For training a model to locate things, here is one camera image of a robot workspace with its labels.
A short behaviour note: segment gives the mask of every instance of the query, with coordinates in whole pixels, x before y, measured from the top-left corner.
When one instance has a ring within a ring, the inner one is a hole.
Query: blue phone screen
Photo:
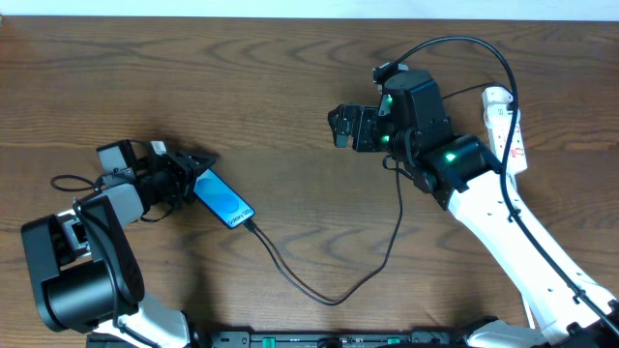
[[[211,169],[197,178],[195,195],[228,228],[234,228],[253,217],[255,211]]]

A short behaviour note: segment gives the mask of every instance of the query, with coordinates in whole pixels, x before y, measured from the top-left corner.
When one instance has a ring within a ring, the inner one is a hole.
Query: white wall
[[[0,0],[0,14],[619,20],[619,0]]]

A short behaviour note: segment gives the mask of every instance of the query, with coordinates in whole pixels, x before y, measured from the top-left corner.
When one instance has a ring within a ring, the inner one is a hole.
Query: smartphone
[[[197,178],[193,193],[229,229],[255,215],[255,210],[211,169]]]

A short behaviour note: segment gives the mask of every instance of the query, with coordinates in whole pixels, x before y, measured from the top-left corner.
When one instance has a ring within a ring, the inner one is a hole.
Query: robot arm
[[[450,211],[484,243],[531,305],[541,327],[536,331],[490,323],[471,334],[468,343],[482,347],[560,344],[583,328],[591,329],[587,333],[590,336],[608,336],[616,342],[612,333],[600,330],[598,314],[575,296],[513,222],[503,202],[499,160],[476,136],[453,132],[438,86],[429,73],[400,68],[381,87],[378,106],[342,104],[329,113],[334,144],[346,147],[352,135],[355,151],[385,151],[401,160],[414,185],[430,193],[441,208]],[[486,110],[498,102],[485,96]],[[506,117],[508,102],[502,113]],[[504,138],[500,121],[486,117],[488,127],[496,128],[490,135],[493,150],[502,154],[505,144],[500,144]],[[514,164],[508,172],[526,168],[523,156]],[[605,314],[611,314],[609,320],[616,323],[615,298],[579,268],[535,219],[510,182],[507,184],[513,205],[535,239],[578,289]]]
[[[599,317],[583,302],[575,301],[574,292],[509,219],[499,176],[487,172],[467,185],[469,189],[465,192],[454,192],[448,210],[482,241],[507,273],[531,305],[545,339],[551,344],[557,343],[570,335],[569,326],[576,323],[587,328],[597,322]],[[591,300],[609,314],[612,310],[609,303],[615,297],[587,275],[554,241],[509,183],[508,189],[515,206],[520,209],[520,217],[538,242]]]
[[[191,202],[195,179],[215,160],[166,151],[160,142],[151,143],[142,162],[128,140],[98,151],[108,189],[96,188],[71,210],[22,227],[41,317],[56,332],[113,334],[137,347],[199,346],[202,337],[183,313],[145,294],[123,228],[152,205],[180,209]],[[75,263],[87,256],[92,260]]]

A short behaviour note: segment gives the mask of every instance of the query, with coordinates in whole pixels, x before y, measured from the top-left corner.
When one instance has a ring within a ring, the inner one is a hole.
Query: wooden table
[[[381,154],[333,146],[327,112],[377,103],[372,67],[448,34],[479,36],[511,63],[530,167],[521,195],[619,293],[617,23],[14,17],[0,29],[0,346],[83,346],[83,335],[40,320],[19,229],[71,206],[51,176],[95,178],[95,148],[124,138],[217,152],[215,169],[288,266],[324,295],[344,294],[381,263],[398,201]],[[430,70],[444,94],[506,80],[468,43],[408,64]],[[487,138],[479,93],[445,106],[457,131]],[[388,267],[338,307],[302,296],[254,236],[200,205],[126,234],[147,291],[207,328],[394,331],[485,314],[523,325],[518,292],[482,244],[412,183],[402,189]]]

